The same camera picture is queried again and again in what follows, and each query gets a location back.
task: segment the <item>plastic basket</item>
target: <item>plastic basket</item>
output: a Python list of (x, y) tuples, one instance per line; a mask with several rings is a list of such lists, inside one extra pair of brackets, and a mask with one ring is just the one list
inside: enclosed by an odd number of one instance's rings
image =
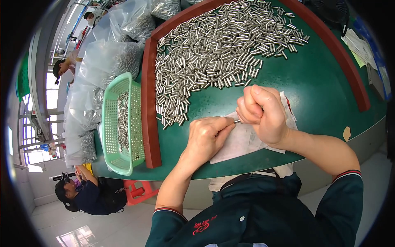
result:
[(22, 102), (24, 96), (30, 94), (28, 60), (29, 53), (26, 53), (25, 57), (22, 60), (21, 69), (18, 72), (17, 83), (15, 84), (15, 89), (17, 92), (17, 97), (19, 98), (19, 102)]
[[(129, 152), (120, 152), (118, 144), (118, 97), (129, 92), (128, 134)], [(106, 88), (103, 98), (102, 132), (103, 153), (107, 165), (116, 173), (129, 176), (133, 167), (145, 160), (141, 131), (141, 88), (132, 80), (130, 72), (116, 77)]]

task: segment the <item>red stool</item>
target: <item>red stool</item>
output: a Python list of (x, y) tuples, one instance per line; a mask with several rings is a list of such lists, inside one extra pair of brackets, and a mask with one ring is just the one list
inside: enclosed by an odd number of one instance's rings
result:
[[(136, 182), (141, 182), (143, 187), (136, 189), (136, 186), (134, 185)], [(159, 192), (159, 189), (152, 191), (151, 185), (148, 181), (124, 180), (124, 187), (127, 189), (126, 198), (128, 199), (128, 206), (136, 205), (137, 203), (145, 201), (146, 199), (157, 195)]]

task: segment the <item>sleeve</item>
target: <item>sleeve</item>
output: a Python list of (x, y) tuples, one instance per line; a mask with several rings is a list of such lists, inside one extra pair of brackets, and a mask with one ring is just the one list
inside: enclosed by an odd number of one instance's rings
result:
[(174, 209), (161, 207), (152, 216), (151, 232), (146, 247), (163, 246), (187, 223), (187, 219)]
[(87, 184), (84, 186), (80, 193), (82, 193), (84, 201), (88, 203), (95, 203), (97, 201), (97, 198), (99, 197), (100, 189), (94, 183), (88, 180)]
[(70, 59), (70, 62), (72, 65), (75, 65), (78, 53), (79, 53), (79, 49), (76, 49), (76, 50), (70, 52), (69, 59)]
[(361, 172), (346, 171), (332, 182), (318, 205), (316, 220), (333, 246), (354, 246), (363, 206)]

